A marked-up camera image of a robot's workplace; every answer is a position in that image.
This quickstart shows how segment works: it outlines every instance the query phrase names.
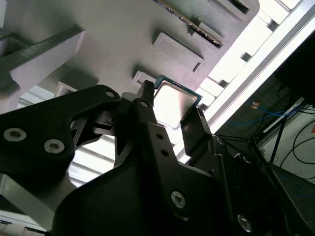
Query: blue cable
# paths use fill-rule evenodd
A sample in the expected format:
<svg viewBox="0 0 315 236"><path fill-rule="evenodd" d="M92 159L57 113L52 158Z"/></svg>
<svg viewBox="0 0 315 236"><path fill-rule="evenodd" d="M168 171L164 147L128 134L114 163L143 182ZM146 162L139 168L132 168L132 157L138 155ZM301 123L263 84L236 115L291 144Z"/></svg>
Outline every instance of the blue cable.
<svg viewBox="0 0 315 236"><path fill-rule="evenodd" d="M265 112L265 113L267 113L267 114L269 114L269 115L267 115L267 116L265 116L265 117L258 118L258 119L254 119L254 120L249 121L249 122L246 122L246 123L234 123L234 122L232 122L232 121L229 121L229 123L232 124L232 125L237 125L237 126L250 125L250 124L256 123L256 122L258 122L258 121L260 121L260 120L262 120L262 119L264 119L264 118L266 118L266 117L286 117L286 116L290 116L290 115L292 115L293 113L296 113L296 112L299 111L299 110L298 110L298 107L297 107L297 108L293 109L293 111L291 111L291 112L289 112L289 113L287 113L287 114L279 114L279 113L282 113L282 112L285 112L285 111L280 111L280 112L273 113L273 112L270 112L270 111L268 111L268 110L266 110L266 109L264 109L264 108L262 108L262 107L256 106L256 105L254 105L254 104L249 104L249 105L255 106L255 107L257 107L259 110L261 110L261 111L263 111L263 112Z"/></svg>
<svg viewBox="0 0 315 236"><path fill-rule="evenodd" d="M299 195L299 196L301 196L301 197L307 197L307 198L313 198L313 197L315 197L315 195L305 195L305 194L302 194L302 193L300 193L300 190L304 187L304 185L306 185L306 184L308 184L307 182L305 182L305 183L303 183L300 187L299 187L299 189L297 190L297 194Z"/></svg>
<svg viewBox="0 0 315 236"><path fill-rule="evenodd" d="M232 125L238 125L238 126L250 125L250 124L256 123L256 122L258 122L258 121L260 121L260 120L262 120L262 119L264 119L264 118L267 118L267 117L274 117L275 115L276 115L276 116L281 116L281 117L282 117L282 116L291 115L291 113L288 113L288 114L285 114L285 115L279 115L279 113L282 113L282 112L285 112L285 111L276 112L276 113L274 113L274 114L270 114L270 115L267 115L267 116L265 116L265 117L261 117L261 118L258 118L258 119L254 119L254 120L249 121L249 122L246 122L246 123L234 123L234 122L231 122L231 121L229 121L229 123L232 124Z"/></svg>

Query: wire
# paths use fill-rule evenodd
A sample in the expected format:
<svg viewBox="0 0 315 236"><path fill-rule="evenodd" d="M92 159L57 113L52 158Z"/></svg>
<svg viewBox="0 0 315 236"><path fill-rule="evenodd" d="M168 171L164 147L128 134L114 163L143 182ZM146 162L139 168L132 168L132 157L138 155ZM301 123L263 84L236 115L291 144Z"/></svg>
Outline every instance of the wire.
<svg viewBox="0 0 315 236"><path fill-rule="evenodd" d="M292 151L293 151L293 155L295 157L295 159L297 159L299 162L302 162L304 164L308 164L308 165L315 165L315 162L306 162L306 161L302 161L301 159L299 159L296 154L295 154L295 143L296 143L296 140L297 138L299 137L299 135L303 132L303 130L305 130L310 124L314 123L315 120L309 122L307 125L305 125L301 130L300 132L295 136L295 139L294 139L294 142L293 142L293 148L292 148Z"/></svg>
<svg viewBox="0 0 315 236"><path fill-rule="evenodd" d="M303 111L297 111L297 112L300 112L300 113L305 113L305 114L310 114L312 116L314 116L315 112L314 113L310 113L310 112L303 112Z"/></svg>
<svg viewBox="0 0 315 236"><path fill-rule="evenodd" d="M280 112L277 112L277 113L274 113L274 114L276 114L276 115L278 116L279 113L282 113L282 112L285 112L285 111L280 111ZM289 116L289 115L291 115L291 113L288 113L288 114L285 114L285 115L280 115L280 116L283 117L283 116ZM266 115L266 114L265 114L265 116L263 116L263 117L261 117L261 118L254 119L254 120L249 121L249 122L246 122L246 123L234 123L234 122L232 122L232 121L229 121L229 123L232 124L232 125L238 125L238 126L250 125L250 124L256 123L256 122L258 122L258 121L260 121L260 120L263 120L263 119L265 119L265 118L267 118L267 117L274 117L274 116L275 116L275 115Z"/></svg>
<svg viewBox="0 0 315 236"><path fill-rule="evenodd" d="M262 124L264 123L264 120L265 120L266 116L267 116L267 115L265 114L264 117L262 118L262 120L261 120L261 122L260 122L258 128L257 128L257 129L255 130L255 132L252 134L251 139L255 137L255 135L257 134L257 132L258 132L258 131L260 130L260 128L262 127Z"/></svg>
<svg viewBox="0 0 315 236"><path fill-rule="evenodd" d="M310 140L313 140L313 139L315 139L315 137L310 138L310 139L307 139L307 140L305 140L305 141L299 143L297 146L295 146L295 147L285 156L285 158L282 160L282 162L281 162L281 164L280 164L280 168L282 168L282 165L284 164L285 160L288 158L288 156L291 154L291 152L293 152L294 149L296 149L298 146L302 145L303 143L306 143L306 142L308 142L308 141L310 141ZM313 176L313 177L311 177L311 178L303 178L303 177L300 177L300 178L305 179L305 180L310 180L310 179L312 179L312 178L315 178L315 176Z"/></svg>

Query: white wall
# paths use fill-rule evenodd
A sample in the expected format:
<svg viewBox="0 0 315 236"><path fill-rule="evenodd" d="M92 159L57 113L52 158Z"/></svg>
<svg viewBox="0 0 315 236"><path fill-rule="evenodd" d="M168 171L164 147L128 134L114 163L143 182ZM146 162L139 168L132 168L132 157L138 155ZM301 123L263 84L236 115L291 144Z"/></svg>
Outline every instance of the white wall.
<svg viewBox="0 0 315 236"><path fill-rule="evenodd" d="M0 0L0 28L3 28L6 0Z"/></svg>
<svg viewBox="0 0 315 236"><path fill-rule="evenodd" d="M277 150L275 165L279 166L284 159L284 157L292 150L293 141L298 132L309 122L314 120L314 116L308 114L299 114L289 125L283 130L279 147ZM304 140L309 138L315 138L315 133L313 133L315 123L310 124L300 135L296 141L295 145L298 145ZM271 153L274 148L277 136L273 137L270 141L265 143L260 149L264 149L265 158L269 161ZM301 146L295 149L296 155L303 161L306 162L315 162L314 153L315 153L315 140L311 140L302 144ZM306 165L297 161L293 153L291 153L288 158L285 160L283 169L294 173L300 177L309 178L315 176L315 165ZM311 179L310 182L315 183L315 178Z"/></svg>

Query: metal frame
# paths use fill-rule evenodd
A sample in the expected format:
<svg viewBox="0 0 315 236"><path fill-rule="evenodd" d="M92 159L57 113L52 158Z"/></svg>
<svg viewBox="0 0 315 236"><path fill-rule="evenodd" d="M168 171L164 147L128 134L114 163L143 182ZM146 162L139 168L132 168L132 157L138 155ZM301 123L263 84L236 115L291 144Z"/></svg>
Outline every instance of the metal frame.
<svg viewBox="0 0 315 236"><path fill-rule="evenodd" d="M212 132L216 132L314 31L314 15L314 1L303 0L278 26L205 112Z"/></svg>
<svg viewBox="0 0 315 236"><path fill-rule="evenodd" d="M149 81L130 100L99 85L1 115L0 194L52 236L313 235L271 167L229 156L198 108L181 121L192 159L179 164L153 97ZM75 189L74 151L103 134L116 137L115 168Z"/></svg>

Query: bright light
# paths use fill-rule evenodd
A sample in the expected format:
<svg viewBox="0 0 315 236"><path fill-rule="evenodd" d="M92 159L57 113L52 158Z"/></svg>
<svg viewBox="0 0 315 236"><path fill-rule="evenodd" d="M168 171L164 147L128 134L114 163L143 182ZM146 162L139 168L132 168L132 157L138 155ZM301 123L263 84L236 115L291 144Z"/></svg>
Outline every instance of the bright light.
<svg viewBox="0 0 315 236"><path fill-rule="evenodd" d="M114 167L113 163L100 159L96 156L77 150L73 162L86 166L95 171L105 173Z"/></svg>
<svg viewBox="0 0 315 236"><path fill-rule="evenodd" d="M100 139L97 142L91 144L84 145L83 147L115 160L115 145L103 139Z"/></svg>
<svg viewBox="0 0 315 236"><path fill-rule="evenodd" d="M289 14L275 0L259 0L260 9L280 24Z"/></svg>
<svg viewBox="0 0 315 236"><path fill-rule="evenodd" d="M185 163L187 163L189 160L190 160L190 157L184 154L178 161L185 164Z"/></svg>
<svg viewBox="0 0 315 236"><path fill-rule="evenodd" d="M224 89L220 85L218 85L216 82L212 81L209 78L204 79L204 81L200 85L200 88L202 88L206 92L212 94L214 97L219 96L220 93Z"/></svg>
<svg viewBox="0 0 315 236"><path fill-rule="evenodd" d="M197 88L196 93L201 95L203 98L201 100L201 103L205 104L207 107L213 103L215 100L215 97L209 94L207 91L203 90L202 88Z"/></svg>

